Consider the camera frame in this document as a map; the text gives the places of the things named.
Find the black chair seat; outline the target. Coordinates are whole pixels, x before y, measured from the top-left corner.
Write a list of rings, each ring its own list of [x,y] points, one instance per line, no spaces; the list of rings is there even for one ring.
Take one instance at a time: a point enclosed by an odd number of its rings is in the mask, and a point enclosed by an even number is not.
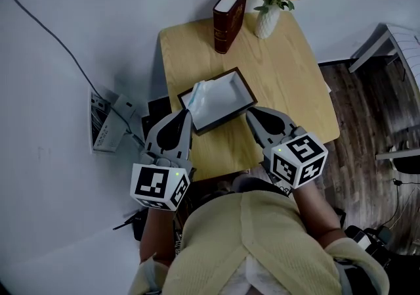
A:
[[[420,155],[395,158],[393,164],[397,171],[410,175],[420,175]]]

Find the black power adapter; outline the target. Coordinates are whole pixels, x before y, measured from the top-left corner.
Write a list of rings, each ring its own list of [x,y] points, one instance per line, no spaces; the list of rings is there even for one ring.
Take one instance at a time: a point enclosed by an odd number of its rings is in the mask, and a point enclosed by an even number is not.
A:
[[[392,239],[392,232],[388,227],[382,225],[377,229],[376,237],[386,246]]]

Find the black and white device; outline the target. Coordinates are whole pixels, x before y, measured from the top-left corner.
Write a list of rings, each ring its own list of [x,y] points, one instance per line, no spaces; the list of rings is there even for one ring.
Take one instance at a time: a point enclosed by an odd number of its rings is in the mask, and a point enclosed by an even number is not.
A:
[[[345,229],[345,234],[379,262],[382,267],[386,268],[389,265],[391,261],[390,253],[384,243],[373,234],[373,230],[361,230],[359,227],[351,225]]]

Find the grey shelf board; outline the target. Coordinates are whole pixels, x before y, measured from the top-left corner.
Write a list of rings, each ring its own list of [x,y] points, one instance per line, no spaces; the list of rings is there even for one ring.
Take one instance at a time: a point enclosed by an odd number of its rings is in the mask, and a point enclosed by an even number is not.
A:
[[[420,148],[414,148],[409,150],[399,150],[394,152],[384,152],[375,155],[376,160],[389,160],[393,158],[406,158],[412,156],[420,156]]]

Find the red hardcover book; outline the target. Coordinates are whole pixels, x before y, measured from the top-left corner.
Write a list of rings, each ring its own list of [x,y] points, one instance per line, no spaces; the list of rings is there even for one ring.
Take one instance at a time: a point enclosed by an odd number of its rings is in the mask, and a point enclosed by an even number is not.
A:
[[[226,54],[239,33],[247,0],[218,0],[213,7],[214,48]]]

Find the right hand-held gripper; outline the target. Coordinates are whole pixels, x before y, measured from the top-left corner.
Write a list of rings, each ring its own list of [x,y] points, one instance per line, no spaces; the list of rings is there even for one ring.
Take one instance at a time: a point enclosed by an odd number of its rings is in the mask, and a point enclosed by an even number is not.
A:
[[[274,177],[298,189],[321,175],[328,150],[314,133],[283,112],[261,106],[248,109],[246,121]]]

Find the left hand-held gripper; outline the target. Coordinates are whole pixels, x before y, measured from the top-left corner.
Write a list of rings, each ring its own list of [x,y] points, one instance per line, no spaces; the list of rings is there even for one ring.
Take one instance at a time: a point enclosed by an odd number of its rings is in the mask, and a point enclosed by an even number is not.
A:
[[[146,208],[176,211],[194,174],[189,161],[191,138],[192,116],[187,109],[153,126],[140,162],[133,164],[130,196]]]

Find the dark wooden tray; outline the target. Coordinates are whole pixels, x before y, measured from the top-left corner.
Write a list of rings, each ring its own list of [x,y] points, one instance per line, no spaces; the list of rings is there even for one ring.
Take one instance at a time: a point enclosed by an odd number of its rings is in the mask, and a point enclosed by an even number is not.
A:
[[[237,67],[208,80],[215,80],[215,85],[206,98],[204,114],[198,120],[192,118],[196,135],[229,122],[257,104],[256,96]],[[193,87],[177,95],[183,109],[187,109],[192,90]]]

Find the white textured vase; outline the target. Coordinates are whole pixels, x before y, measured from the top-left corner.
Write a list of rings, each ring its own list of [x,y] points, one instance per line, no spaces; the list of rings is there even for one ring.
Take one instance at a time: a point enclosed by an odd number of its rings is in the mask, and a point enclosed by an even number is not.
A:
[[[272,34],[280,18],[280,13],[281,9],[277,5],[265,5],[261,7],[255,27],[255,35],[259,39],[266,39]]]

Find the black flat panel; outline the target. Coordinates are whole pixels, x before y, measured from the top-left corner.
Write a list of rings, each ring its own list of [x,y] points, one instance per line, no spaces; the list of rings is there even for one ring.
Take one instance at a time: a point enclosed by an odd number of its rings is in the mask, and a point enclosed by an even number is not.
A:
[[[142,130],[146,139],[151,128],[172,113],[169,97],[163,97],[148,103],[148,114],[142,117]]]

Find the white blue plastic packet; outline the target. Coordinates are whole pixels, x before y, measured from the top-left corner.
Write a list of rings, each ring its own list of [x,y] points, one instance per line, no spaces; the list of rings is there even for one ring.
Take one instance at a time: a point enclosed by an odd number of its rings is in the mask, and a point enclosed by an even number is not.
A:
[[[214,88],[215,80],[197,82],[193,86],[186,108],[190,111],[194,120],[198,120],[204,114],[207,96]]]

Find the person's pale yellow cardigan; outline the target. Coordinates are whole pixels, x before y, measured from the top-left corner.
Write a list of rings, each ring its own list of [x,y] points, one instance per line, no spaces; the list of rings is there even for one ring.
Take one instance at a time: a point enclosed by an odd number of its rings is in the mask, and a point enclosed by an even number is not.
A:
[[[260,292],[289,295],[388,295],[381,265],[351,238],[326,247],[310,236],[296,203],[252,191],[215,198],[195,210],[170,266],[142,262],[129,295],[220,295],[239,277]]]

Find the person's left forearm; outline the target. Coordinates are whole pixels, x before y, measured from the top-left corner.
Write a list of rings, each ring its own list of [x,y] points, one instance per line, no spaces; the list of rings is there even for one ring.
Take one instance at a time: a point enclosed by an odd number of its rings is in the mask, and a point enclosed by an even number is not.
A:
[[[142,240],[140,261],[149,258],[169,267],[175,259],[174,213],[155,208],[148,209]]]

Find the white side table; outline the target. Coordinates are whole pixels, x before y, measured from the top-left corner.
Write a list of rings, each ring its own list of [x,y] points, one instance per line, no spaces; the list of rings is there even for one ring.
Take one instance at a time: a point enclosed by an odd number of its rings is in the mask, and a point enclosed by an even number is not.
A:
[[[355,60],[349,72],[354,73],[381,49],[385,54],[401,60],[403,79],[408,78],[415,90],[420,92],[420,33],[394,24],[380,23],[367,41],[352,55]]]

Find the person's right forearm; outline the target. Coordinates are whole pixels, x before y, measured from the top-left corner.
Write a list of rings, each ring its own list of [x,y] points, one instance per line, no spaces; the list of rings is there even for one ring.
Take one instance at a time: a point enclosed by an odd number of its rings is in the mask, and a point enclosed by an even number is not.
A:
[[[313,181],[295,189],[292,194],[307,233],[323,248],[346,237],[337,214]]]

